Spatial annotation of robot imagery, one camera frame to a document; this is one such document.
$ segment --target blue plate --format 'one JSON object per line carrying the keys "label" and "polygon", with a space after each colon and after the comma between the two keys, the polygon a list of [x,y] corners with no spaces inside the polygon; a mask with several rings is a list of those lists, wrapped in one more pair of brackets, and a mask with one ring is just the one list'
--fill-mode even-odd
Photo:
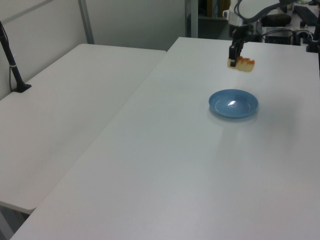
{"label": "blue plate", "polygon": [[212,94],[209,105],[215,113],[223,117],[239,119],[254,114],[258,100],[247,91],[226,89]]}

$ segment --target black cable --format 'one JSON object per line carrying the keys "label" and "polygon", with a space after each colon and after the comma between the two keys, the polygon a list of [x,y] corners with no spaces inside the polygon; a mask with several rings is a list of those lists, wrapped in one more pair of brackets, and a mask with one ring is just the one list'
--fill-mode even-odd
{"label": "black cable", "polygon": [[250,34],[250,39],[246,40],[246,41],[244,42],[245,44],[253,41],[254,30],[252,29],[252,30],[249,31],[249,32],[251,32],[251,34]]}
{"label": "black cable", "polygon": [[[9,38],[8,38],[8,35],[6,33],[6,30],[4,28],[4,26],[1,25],[1,28],[4,32],[4,35],[5,35],[5,38],[6,38],[6,42],[8,43],[8,46],[9,46]],[[12,90],[12,87],[11,87],[11,67],[9,66],[9,86],[10,86],[10,91],[13,92]]]}
{"label": "black cable", "polygon": [[6,42],[7,42],[8,45],[9,45],[9,38],[8,38],[7,33],[6,33],[6,30],[5,30],[4,26],[2,26],[2,25],[1,25],[1,28],[2,28],[2,30],[3,30],[3,32],[4,32],[4,35],[5,35],[5,38],[6,38]]}
{"label": "black cable", "polygon": [[241,15],[240,11],[239,11],[239,5],[242,2],[242,0],[238,0],[238,2],[234,5],[234,9],[233,12],[238,15],[245,23],[247,23],[247,19]]}
{"label": "black cable", "polygon": [[214,5],[214,7],[212,9],[212,15],[217,15],[218,16],[218,14],[219,14],[219,0],[216,1],[215,5]]}
{"label": "black cable", "polygon": [[11,67],[9,66],[9,86],[10,86],[10,91],[12,91],[12,87],[11,87]]}
{"label": "black cable", "polygon": [[308,29],[300,29],[300,30],[297,30],[296,31],[296,33],[298,33],[298,32],[304,32],[304,33],[306,33],[306,34],[312,34],[312,32],[310,32]]}
{"label": "black cable", "polygon": [[269,35],[269,34],[276,34],[276,33],[281,33],[281,32],[291,32],[291,33],[294,33],[294,31],[289,30],[289,29],[280,29],[280,30],[268,31],[268,32],[266,32],[265,34],[263,34],[262,37],[263,37],[263,36],[266,36],[266,35]]}
{"label": "black cable", "polygon": [[291,37],[292,37],[292,45],[296,46],[298,44],[297,31],[293,31]]}
{"label": "black cable", "polygon": [[262,36],[262,34],[259,32],[258,30],[258,21],[255,22],[255,31],[259,34],[259,36],[264,40],[266,41],[266,39]]}

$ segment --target bread slice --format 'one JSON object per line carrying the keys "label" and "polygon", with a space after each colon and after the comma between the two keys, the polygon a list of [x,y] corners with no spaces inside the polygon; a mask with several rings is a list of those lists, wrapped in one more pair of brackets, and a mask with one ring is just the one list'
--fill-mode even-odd
{"label": "bread slice", "polygon": [[250,73],[254,69],[255,60],[250,60],[250,58],[244,58],[242,56],[238,56],[236,59],[236,65],[230,66],[231,59],[228,59],[228,68],[236,69],[241,72]]}

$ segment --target white wall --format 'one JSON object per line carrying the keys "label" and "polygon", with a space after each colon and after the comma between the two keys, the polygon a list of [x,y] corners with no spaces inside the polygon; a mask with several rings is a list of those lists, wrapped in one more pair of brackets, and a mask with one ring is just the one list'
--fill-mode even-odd
{"label": "white wall", "polygon": [[86,0],[95,44],[167,51],[186,35],[185,0]]}
{"label": "white wall", "polygon": [[45,0],[0,0],[0,21],[5,21],[43,2]]}
{"label": "white wall", "polygon": [[[77,0],[53,0],[3,26],[24,82],[87,43]],[[9,64],[0,45],[0,99],[9,93]]]}

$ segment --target table surface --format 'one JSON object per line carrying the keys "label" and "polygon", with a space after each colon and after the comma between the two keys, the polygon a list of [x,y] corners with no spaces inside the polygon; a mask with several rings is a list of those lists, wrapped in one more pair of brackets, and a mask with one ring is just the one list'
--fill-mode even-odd
{"label": "table surface", "polygon": [[[230,44],[179,38],[12,240],[320,239],[318,55],[246,43],[245,73]],[[213,114],[223,89],[257,114]]]}
{"label": "table surface", "polygon": [[165,51],[81,44],[0,101],[0,204],[31,213]]}

